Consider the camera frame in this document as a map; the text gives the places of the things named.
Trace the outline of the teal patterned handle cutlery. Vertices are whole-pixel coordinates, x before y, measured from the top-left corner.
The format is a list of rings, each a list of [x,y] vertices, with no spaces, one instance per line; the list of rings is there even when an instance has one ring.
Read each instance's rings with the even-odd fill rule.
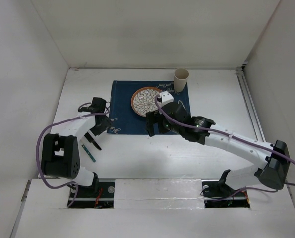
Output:
[[[90,151],[87,149],[87,147],[84,145],[84,144],[82,144],[81,145],[82,146],[82,148],[84,149],[84,151],[86,152],[86,154],[88,155],[88,157],[91,159],[91,161],[93,162],[93,163],[95,163],[96,162],[96,159],[93,157],[93,155],[90,153]]]

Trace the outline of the brown paper cup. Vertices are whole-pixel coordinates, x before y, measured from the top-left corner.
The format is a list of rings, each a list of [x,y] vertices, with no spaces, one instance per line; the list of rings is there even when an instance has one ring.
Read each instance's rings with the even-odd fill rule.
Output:
[[[182,92],[187,84],[189,72],[185,68],[178,68],[174,71],[174,90]]]

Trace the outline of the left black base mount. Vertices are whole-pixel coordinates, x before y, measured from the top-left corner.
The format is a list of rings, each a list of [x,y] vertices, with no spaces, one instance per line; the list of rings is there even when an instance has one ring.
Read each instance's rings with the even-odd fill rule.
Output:
[[[67,204],[69,208],[75,209],[111,209],[114,207],[115,179],[100,178],[97,191],[90,187],[78,187],[70,189]]]

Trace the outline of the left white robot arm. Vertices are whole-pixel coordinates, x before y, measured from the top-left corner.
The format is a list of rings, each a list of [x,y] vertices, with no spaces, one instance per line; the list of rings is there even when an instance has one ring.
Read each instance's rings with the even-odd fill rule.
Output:
[[[36,145],[36,153],[39,153],[40,143],[43,143],[41,157],[36,157],[41,177],[47,175],[66,178],[71,185],[80,186],[90,197],[99,192],[98,175],[81,166],[79,145],[85,138],[97,149],[101,149],[94,137],[112,126],[107,116],[106,103],[103,98],[94,97],[91,103],[78,108],[78,116],[53,124],[66,123],[66,127],[59,133],[44,135],[47,131],[44,129]]]

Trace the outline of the dark blue cloth napkin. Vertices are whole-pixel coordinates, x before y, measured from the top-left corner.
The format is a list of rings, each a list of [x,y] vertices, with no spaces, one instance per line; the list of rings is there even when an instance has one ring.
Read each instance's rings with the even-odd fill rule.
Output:
[[[190,113],[188,86],[177,93],[172,81],[114,81],[112,83],[110,113],[112,127],[109,134],[147,135],[146,118],[137,114],[131,106],[133,94],[144,87],[155,87],[172,94],[174,101],[183,104]]]

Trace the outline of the floral patterned plate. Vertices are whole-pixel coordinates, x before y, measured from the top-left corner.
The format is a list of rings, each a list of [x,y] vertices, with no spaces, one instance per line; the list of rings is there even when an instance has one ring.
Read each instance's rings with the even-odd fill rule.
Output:
[[[155,104],[155,97],[161,93],[162,90],[156,87],[143,87],[137,90],[131,98],[131,107],[139,116],[146,117],[148,112],[157,110]]]

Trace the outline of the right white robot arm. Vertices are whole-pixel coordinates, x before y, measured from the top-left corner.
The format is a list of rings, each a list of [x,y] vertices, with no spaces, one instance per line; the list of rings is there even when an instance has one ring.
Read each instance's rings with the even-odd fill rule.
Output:
[[[260,142],[231,133],[211,119],[191,116],[176,102],[146,113],[146,131],[149,136],[155,134],[154,124],[158,125],[161,134],[171,131],[189,142],[219,148],[252,163],[240,170],[223,171],[218,182],[218,190],[223,195],[230,195],[235,190],[257,183],[273,190],[284,188],[290,162],[287,160],[288,147],[283,141]]]

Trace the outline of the black table knife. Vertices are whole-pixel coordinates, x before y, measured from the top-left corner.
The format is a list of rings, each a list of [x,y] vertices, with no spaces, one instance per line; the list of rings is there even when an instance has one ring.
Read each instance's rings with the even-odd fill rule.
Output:
[[[100,151],[102,150],[102,148],[98,145],[98,143],[94,140],[94,138],[89,133],[86,133],[84,137],[88,140],[89,143],[93,144],[95,148],[97,148]]]

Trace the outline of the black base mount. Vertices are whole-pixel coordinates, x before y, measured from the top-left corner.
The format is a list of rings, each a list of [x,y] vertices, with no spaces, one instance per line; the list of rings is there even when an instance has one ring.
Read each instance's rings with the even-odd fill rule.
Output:
[[[90,187],[78,187],[70,189],[67,204],[69,208],[75,209],[111,209],[114,207],[115,179],[100,178],[97,191]]]
[[[200,195],[204,198],[205,208],[250,208],[246,190],[236,190],[225,184],[219,184],[217,179],[201,181]]]

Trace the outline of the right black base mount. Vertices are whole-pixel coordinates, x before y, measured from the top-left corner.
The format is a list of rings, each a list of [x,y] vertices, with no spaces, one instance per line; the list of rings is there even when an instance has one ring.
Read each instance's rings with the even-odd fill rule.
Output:
[[[236,190],[225,184],[219,184],[217,179],[201,181],[200,195],[204,198],[205,208],[250,208],[246,190]]]

